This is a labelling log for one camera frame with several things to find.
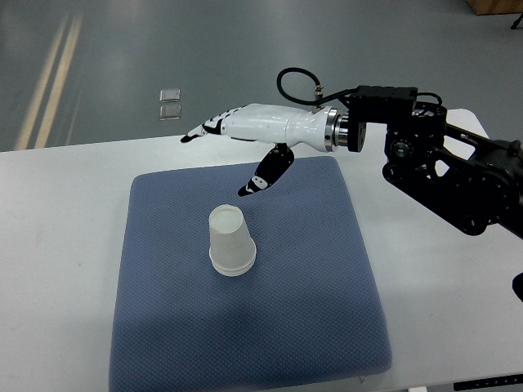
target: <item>robotic thumb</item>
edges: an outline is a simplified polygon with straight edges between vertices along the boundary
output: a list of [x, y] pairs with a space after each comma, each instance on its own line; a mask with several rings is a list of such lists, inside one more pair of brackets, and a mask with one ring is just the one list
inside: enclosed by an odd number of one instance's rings
[[272, 186], [294, 162], [294, 153], [286, 144], [277, 144], [262, 159], [253, 178], [239, 189], [239, 196], [254, 194]]

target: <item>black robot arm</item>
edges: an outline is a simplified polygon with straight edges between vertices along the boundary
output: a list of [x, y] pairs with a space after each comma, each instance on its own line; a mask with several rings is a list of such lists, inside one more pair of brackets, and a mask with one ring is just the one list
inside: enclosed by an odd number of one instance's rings
[[[294, 100], [281, 87], [289, 72], [302, 71], [284, 69], [277, 79], [278, 89]], [[434, 97], [437, 103], [418, 101], [420, 96]], [[465, 234], [478, 235], [487, 225], [499, 223], [523, 238], [520, 141], [490, 140], [448, 124], [441, 98], [415, 87], [359, 86], [300, 103], [319, 107], [332, 99], [348, 109], [333, 129], [335, 145], [359, 152], [366, 123], [384, 123], [388, 162], [382, 173], [388, 182]], [[445, 137], [471, 145], [474, 153], [470, 158], [452, 154], [444, 147]], [[437, 170], [436, 165], [446, 170]]]

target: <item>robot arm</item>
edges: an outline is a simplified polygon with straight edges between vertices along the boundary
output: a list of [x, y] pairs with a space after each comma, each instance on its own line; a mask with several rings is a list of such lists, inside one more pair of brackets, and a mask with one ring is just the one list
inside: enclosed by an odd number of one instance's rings
[[[290, 72], [315, 81], [315, 100], [284, 91], [281, 80]], [[272, 186], [293, 163], [294, 145], [306, 143], [320, 152], [346, 146], [360, 152], [366, 123], [384, 123], [388, 162], [383, 176], [388, 182], [466, 234], [478, 235], [499, 223], [523, 238], [523, 150], [518, 140], [489, 140], [448, 124], [441, 98], [415, 87], [359, 86], [323, 97], [317, 77], [304, 69], [284, 69], [277, 85], [283, 96], [313, 105], [313, 110], [251, 104], [212, 118], [181, 140], [212, 133], [275, 144], [240, 196]], [[437, 103], [418, 101], [420, 96]], [[323, 106], [331, 100], [342, 102], [347, 112]], [[444, 147], [445, 136], [473, 146], [474, 154], [469, 159], [453, 155]], [[436, 171], [439, 161], [448, 167], [443, 174]]]

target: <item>plastic cup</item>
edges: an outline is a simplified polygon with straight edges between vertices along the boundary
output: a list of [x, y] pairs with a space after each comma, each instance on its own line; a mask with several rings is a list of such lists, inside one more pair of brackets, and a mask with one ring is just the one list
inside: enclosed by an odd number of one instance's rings
[[256, 259], [256, 244], [239, 208], [222, 204], [212, 210], [209, 233], [209, 257], [216, 271], [225, 276], [239, 276], [251, 269]]

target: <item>blue cushion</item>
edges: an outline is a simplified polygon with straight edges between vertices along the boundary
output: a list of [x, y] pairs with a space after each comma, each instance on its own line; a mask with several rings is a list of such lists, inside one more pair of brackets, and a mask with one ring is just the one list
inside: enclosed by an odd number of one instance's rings
[[[256, 164], [138, 176], [114, 311], [111, 391], [266, 389], [384, 372], [391, 348], [351, 199], [331, 157], [271, 188]], [[208, 216], [241, 208], [254, 266], [220, 275]]]

